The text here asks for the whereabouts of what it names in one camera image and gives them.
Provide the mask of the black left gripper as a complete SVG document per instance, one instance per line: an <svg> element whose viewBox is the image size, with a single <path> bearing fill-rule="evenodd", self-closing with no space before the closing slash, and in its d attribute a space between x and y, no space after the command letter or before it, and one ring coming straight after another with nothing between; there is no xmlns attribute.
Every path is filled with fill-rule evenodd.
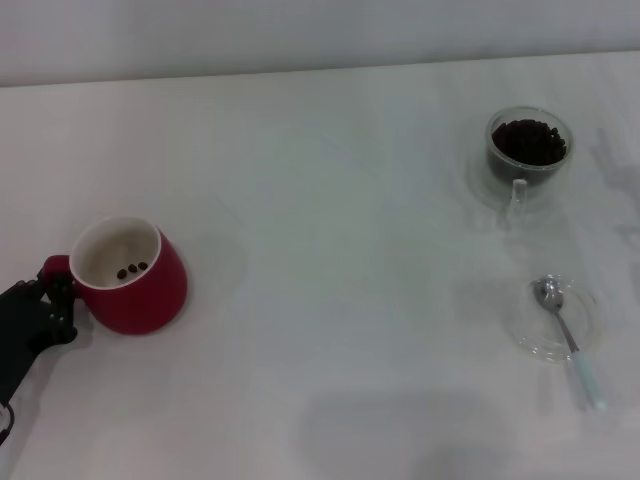
<svg viewBox="0 0 640 480"><path fill-rule="evenodd" d="M59 344L77 337L74 326L76 292L70 273L54 273L48 287L41 275L20 280L1 294L1 405L7 406L35 359L52 343L51 314Z"/></svg>

